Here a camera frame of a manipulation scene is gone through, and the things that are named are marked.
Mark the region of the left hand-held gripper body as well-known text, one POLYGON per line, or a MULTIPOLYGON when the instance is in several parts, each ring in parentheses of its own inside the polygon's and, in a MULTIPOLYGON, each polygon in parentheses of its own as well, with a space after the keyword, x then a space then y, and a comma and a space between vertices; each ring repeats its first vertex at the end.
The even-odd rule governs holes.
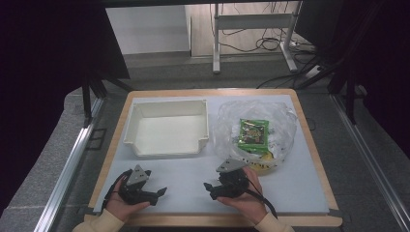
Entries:
POLYGON ((138 204, 149 202, 151 206, 155 206, 159 197, 156 192, 144 191, 142 188, 147 183, 149 177, 138 164, 134 169, 130 169, 124 173, 123 180, 118 193, 122 199, 130 204, 138 204))

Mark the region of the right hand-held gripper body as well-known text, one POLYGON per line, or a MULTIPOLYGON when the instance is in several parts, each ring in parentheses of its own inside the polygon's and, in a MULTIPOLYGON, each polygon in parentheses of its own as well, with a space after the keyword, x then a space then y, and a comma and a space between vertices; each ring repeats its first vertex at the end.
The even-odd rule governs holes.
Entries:
POLYGON ((248 164, 237 159, 226 159, 218 168, 220 186, 209 185, 210 196, 213 200, 218 197, 236 198, 241 196, 249 187, 248 177, 243 170, 248 164))

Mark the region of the person's left hand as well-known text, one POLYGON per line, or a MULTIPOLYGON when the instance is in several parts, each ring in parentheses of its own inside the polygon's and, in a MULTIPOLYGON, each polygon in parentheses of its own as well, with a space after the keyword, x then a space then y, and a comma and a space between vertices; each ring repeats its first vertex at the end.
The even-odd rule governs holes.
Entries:
POLYGON ((149 202, 142 202, 134 205, 126 203, 122 197, 119 195, 118 190, 123 182, 124 178, 121 178, 115 185, 113 191, 111 192, 108 201, 106 203, 105 209, 108 210, 111 214, 127 222, 133 214, 136 214, 143 209, 146 209, 150 206, 149 202))

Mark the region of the person's right hand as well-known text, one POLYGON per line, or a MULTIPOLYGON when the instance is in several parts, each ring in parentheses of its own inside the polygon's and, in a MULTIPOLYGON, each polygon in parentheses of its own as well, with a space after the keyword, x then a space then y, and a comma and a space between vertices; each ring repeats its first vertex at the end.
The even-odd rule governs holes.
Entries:
MULTIPOLYGON (((263 190, 256 172, 248 166, 244 167, 243 170, 250 180, 249 190, 256 193, 262 193, 263 190)), ((246 192, 237 198, 218 197, 217 200, 223 205, 238 210, 254 225, 258 224, 268 214, 263 201, 246 192)))

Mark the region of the yellow banana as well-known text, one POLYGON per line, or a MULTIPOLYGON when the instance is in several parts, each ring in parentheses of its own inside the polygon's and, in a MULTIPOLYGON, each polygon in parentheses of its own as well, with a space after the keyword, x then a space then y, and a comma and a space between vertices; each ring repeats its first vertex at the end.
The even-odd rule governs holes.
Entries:
POLYGON ((271 152, 265 152, 261 156, 247 159, 249 167, 257 172, 274 170, 277 165, 277 159, 271 152))

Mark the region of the white plastic bin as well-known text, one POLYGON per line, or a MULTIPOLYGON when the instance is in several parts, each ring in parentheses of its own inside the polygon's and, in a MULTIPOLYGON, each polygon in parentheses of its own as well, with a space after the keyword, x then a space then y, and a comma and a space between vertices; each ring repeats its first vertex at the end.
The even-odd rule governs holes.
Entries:
POLYGON ((135 102, 123 143, 143 159, 199 154, 209 141, 205 100, 135 102))

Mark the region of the green snack packet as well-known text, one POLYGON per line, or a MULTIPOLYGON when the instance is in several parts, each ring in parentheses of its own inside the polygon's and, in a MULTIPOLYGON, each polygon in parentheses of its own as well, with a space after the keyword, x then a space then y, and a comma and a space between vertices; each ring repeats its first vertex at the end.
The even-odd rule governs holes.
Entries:
POLYGON ((240 120, 238 147, 253 154, 268 150, 269 122, 266 120, 240 120))

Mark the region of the clear plastic bag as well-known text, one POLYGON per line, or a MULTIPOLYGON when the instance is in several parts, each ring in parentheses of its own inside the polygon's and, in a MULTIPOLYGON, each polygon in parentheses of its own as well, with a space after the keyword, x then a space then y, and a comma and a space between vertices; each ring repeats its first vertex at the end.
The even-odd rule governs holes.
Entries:
POLYGON ((220 106, 217 120, 212 126, 216 154, 224 159, 248 163, 248 158, 264 153, 253 154, 238 147, 241 119, 269 122, 266 152, 271 152, 280 166, 293 148, 298 120, 296 114, 284 102, 229 101, 220 106))

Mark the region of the black stand legs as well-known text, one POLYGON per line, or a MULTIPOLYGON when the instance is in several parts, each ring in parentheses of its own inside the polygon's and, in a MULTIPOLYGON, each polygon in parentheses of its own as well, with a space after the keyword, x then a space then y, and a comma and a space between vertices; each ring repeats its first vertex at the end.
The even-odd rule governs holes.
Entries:
POLYGON ((103 85, 104 80, 125 90, 127 93, 132 91, 132 87, 130 85, 124 83, 123 81, 107 73, 97 71, 96 73, 86 74, 83 77, 82 86, 81 86, 82 98, 83 98, 83 110, 84 110, 84 123, 83 123, 84 128, 87 128, 88 126, 90 126, 93 120, 90 92, 93 92, 94 95, 99 100, 103 100, 107 95, 107 90, 105 86, 103 85))
POLYGON ((305 89, 313 83, 332 75, 332 79, 327 86, 328 93, 338 94, 342 87, 345 91, 345 114, 350 122, 355 125, 354 100, 355 100, 355 76, 352 73, 350 62, 342 58, 332 64, 330 67, 323 69, 313 77, 296 86, 296 89, 305 89))

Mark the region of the white power strip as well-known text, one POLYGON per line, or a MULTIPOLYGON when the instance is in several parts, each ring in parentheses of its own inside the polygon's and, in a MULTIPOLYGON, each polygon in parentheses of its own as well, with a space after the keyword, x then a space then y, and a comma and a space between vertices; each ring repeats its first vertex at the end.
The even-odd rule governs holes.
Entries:
POLYGON ((310 71, 306 73, 306 78, 312 78, 319 74, 322 70, 323 68, 321 66, 315 65, 310 71))

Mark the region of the white cabinet panel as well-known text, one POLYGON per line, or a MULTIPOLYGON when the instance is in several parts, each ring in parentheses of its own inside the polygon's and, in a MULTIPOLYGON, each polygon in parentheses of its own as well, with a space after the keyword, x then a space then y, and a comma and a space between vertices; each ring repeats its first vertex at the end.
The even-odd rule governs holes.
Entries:
POLYGON ((190 51, 184 5, 109 8, 106 13, 123 54, 190 51))

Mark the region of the dark curtain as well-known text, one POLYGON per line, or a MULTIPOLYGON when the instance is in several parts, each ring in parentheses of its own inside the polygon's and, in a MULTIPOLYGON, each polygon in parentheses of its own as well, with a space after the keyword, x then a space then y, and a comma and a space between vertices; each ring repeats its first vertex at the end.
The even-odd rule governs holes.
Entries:
POLYGON ((304 0, 296 32, 334 62, 363 32, 370 6, 380 8, 353 54, 351 73, 364 105, 410 158, 410 0, 304 0))
POLYGON ((56 127, 65 97, 106 73, 128 75, 102 4, 0 0, 0 217, 56 127))

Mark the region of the black floor bracket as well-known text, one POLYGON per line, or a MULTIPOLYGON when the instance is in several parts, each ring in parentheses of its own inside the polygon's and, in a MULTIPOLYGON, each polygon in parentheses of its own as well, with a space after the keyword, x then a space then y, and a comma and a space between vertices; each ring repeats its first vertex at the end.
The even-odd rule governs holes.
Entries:
POLYGON ((105 135, 106 129, 94 129, 91 132, 86 149, 92 151, 100 150, 103 146, 105 135))

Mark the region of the aluminium rail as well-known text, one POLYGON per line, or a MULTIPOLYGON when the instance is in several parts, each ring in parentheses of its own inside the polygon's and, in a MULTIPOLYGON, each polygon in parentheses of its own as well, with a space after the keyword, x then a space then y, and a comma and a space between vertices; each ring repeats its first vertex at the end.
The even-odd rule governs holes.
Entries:
POLYGON ((42 215, 40 216, 38 223, 33 232, 49 232, 50 228, 58 211, 62 205, 63 199, 73 179, 73 175, 77 169, 77 166, 82 158, 82 154, 85 151, 88 140, 91 136, 91 132, 96 125, 97 118, 101 111, 101 108, 105 102, 105 99, 95 99, 91 107, 91 123, 82 128, 76 138, 70 155, 62 168, 62 172, 56 182, 56 185, 50 194, 47 203, 44 206, 42 215))
POLYGON ((330 99, 334 103, 342 123, 350 134, 370 175, 383 195, 401 231, 410 232, 410 212, 407 210, 397 191, 385 175, 359 128, 348 118, 346 106, 342 102, 342 99, 335 95, 330 95, 330 99))

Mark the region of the white metal desk frame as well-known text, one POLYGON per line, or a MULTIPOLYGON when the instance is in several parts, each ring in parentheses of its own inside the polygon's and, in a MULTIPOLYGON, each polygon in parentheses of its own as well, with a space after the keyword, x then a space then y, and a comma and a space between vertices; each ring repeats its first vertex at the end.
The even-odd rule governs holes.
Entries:
POLYGON ((297 23, 302 1, 298 1, 291 13, 283 14, 238 14, 220 15, 219 5, 215 4, 213 17, 214 47, 213 47, 213 73, 220 73, 220 30, 236 29, 286 29, 286 37, 279 43, 280 50, 286 61, 288 69, 295 73, 296 63, 290 53, 290 41, 297 23))

